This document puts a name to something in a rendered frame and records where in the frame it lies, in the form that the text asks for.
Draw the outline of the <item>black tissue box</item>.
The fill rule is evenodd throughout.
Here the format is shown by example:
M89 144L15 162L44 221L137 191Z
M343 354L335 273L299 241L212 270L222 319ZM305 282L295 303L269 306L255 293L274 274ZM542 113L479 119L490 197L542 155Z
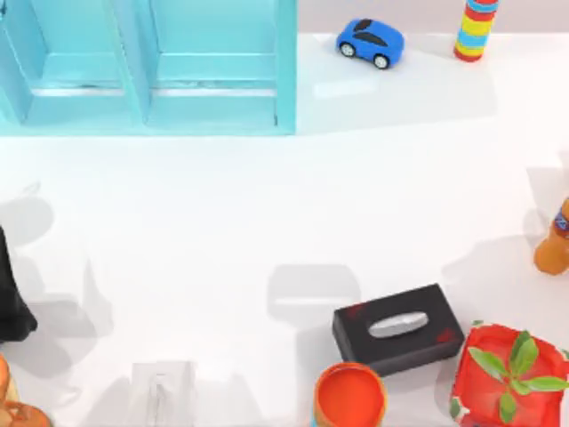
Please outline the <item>black tissue box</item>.
M381 376L452 358L465 340L438 284L337 309L333 336L344 361Z

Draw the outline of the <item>light blue rack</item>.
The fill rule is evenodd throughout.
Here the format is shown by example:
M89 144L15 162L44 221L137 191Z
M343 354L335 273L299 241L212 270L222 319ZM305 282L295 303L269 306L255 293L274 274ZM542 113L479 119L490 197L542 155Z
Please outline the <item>light blue rack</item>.
M0 0L0 136L296 129L298 0Z

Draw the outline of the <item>orange can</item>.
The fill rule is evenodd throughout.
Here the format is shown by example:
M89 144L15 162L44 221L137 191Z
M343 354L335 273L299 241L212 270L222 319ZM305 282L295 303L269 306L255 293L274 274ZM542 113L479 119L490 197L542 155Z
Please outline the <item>orange can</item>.
M310 427L381 427L388 394L368 366L341 362L317 379Z

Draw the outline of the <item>blue toy car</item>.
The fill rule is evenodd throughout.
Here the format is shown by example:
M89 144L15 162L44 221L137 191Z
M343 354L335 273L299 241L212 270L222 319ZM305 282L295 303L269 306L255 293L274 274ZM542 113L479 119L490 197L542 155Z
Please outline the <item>blue toy car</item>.
M378 69L398 64L405 48L404 35L373 19L354 19L336 37L336 49L347 58L358 58Z

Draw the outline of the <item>stack of coloured rings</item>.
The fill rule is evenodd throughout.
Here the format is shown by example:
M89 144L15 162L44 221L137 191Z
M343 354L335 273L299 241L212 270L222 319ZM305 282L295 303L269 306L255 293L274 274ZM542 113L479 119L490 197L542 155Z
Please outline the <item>stack of coloured rings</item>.
M474 62L482 58L500 0L466 0L454 43L456 58Z

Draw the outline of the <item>red plant pot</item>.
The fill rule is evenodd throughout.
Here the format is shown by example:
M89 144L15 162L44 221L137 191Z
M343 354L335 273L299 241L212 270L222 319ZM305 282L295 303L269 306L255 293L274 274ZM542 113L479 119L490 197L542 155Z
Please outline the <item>red plant pot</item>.
M461 353L450 398L450 415L460 427L561 427L561 402L569 389L533 392L527 396L514 393L516 416L512 422L503 423L498 403L506 385L486 374L468 354L469 346L478 347L494 353L507 365L510 349L521 332L481 320L473 323ZM523 379L553 375L569 382L569 351L532 338L540 355Z

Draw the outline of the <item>orange bottle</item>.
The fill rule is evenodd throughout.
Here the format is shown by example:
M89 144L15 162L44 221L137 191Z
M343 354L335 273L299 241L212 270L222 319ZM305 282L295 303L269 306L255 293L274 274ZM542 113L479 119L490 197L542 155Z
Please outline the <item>orange bottle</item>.
M557 276L569 270L569 197L567 197L549 226L549 234L534 251L535 267Z

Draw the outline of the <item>green plant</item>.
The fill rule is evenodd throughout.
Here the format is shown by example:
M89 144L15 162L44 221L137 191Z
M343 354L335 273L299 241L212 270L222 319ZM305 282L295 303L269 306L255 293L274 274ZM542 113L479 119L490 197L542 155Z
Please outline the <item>green plant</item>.
M516 416L517 401L514 393L527 396L533 392L550 393L569 389L566 379L553 375L523 379L540 355L536 341L528 331L517 335L510 349L507 365L494 353L478 347L469 346L468 354L486 374L506 385L498 403L499 416L503 423L512 422Z

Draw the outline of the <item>orange bread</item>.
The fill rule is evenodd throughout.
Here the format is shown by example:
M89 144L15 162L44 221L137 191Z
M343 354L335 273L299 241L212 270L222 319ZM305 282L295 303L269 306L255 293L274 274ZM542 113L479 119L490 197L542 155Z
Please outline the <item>orange bread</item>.
M39 408L20 401L15 381L4 356L0 354L0 427L53 427Z

